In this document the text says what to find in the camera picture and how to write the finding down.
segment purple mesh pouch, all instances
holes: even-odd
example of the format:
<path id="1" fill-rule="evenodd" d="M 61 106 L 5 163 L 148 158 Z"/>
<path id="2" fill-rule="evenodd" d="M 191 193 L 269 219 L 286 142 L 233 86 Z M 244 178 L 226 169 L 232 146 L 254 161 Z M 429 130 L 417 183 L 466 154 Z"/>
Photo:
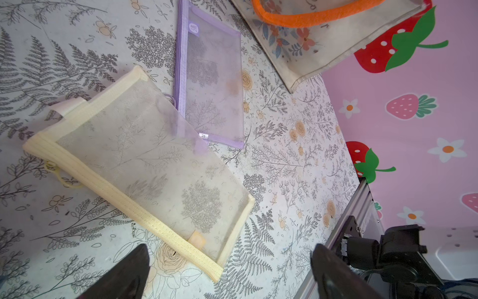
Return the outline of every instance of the purple mesh pouch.
<path id="1" fill-rule="evenodd" d="M 176 108 L 204 140 L 237 148 L 244 147 L 240 47 L 240 32 L 179 1 Z"/>

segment tablecloth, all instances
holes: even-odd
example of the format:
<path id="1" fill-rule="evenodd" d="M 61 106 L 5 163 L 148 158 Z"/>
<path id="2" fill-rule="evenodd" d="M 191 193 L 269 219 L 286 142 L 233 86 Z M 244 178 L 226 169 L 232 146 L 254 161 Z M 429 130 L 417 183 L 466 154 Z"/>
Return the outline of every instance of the tablecloth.
<path id="1" fill-rule="evenodd" d="M 21 148 L 60 119 L 49 105 L 89 100 L 134 65 L 171 95 L 177 3 L 14 0 L 0 7 L 0 299 L 74 298 L 140 243 L 151 259 L 146 298 L 296 293 L 310 251 L 358 186 L 343 135 L 319 76 L 290 95 L 229 2 L 193 3 L 242 33 L 246 144 L 210 149 L 257 205 L 221 280 L 214 284 L 67 173 L 64 187 Z"/>

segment red strawberry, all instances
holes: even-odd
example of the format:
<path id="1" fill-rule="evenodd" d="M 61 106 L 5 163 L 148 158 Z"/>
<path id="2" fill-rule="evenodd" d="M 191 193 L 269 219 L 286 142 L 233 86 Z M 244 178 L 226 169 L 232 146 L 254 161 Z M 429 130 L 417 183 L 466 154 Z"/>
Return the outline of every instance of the red strawberry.
<path id="1" fill-rule="evenodd" d="M 352 163 L 363 163 L 365 162 L 365 155 L 369 151 L 369 147 L 358 141 L 348 141 L 345 142 L 348 148 L 350 157 L 352 158 Z M 357 171 L 358 177 L 362 177 L 362 173 Z"/>
<path id="2" fill-rule="evenodd" d="M 435 26 L 435 7 L 431 0 L 424 0 L 424 11 L 393 26 L 366 47 L 355 52 L 362 68 L 370 73 L 381 73 L 407 62 L 416 47 L 443 48 L 448 41 L 439 44 L 420 44 Z"/>
<path id="3" fill-rule="evenodd" d="M 461 197 L 461 202 L 472 211 L 478 213 L 478 193 L 465 194 Z"/>
<path id="4" fill-rule="evenodd" d="M 418 98 L 414 94 L 406 94 L 388 102 L 385 109 L 388 113 L 401 120 L 409 120 L 413 116 L 423 118 L 437 107 L 433 104 L 434 98 L 422 95 Z"/>
<path id="5" fill-rule="evenodd" d="M 371 148 L 368 148 L 362 142 L 348 141 L 346 144 L 358 177 L 364 176 L 369 184 L 375 180 L 376 171 L 391 172 L 397 170 L 395 167 L 377 169 L 379 158 Z"/>

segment beige mesh pouch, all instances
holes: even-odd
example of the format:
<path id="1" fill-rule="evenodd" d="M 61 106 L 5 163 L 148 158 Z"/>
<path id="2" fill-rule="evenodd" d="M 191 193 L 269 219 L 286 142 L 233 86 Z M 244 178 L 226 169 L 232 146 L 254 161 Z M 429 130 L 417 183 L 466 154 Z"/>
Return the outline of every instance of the beige mesh pouch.
<path id="1" fill-rule="evenodd" d="M 215 282 L 254 205 L 140 67 L 23 148 L 68 172 Z M 193 234 L 199 249 L 187 241 Z"/>

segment white surface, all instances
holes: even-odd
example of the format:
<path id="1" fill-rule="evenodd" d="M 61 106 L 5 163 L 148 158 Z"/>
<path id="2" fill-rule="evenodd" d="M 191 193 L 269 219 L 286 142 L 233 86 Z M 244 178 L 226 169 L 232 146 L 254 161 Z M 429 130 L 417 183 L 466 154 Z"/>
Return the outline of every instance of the white surface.
<path id="1" fill-rule="evenodd" d="M 420 245 L 426 246 L 423 256 L 441 279 L 478 277 L 478 226 L 425 228 Z"/>

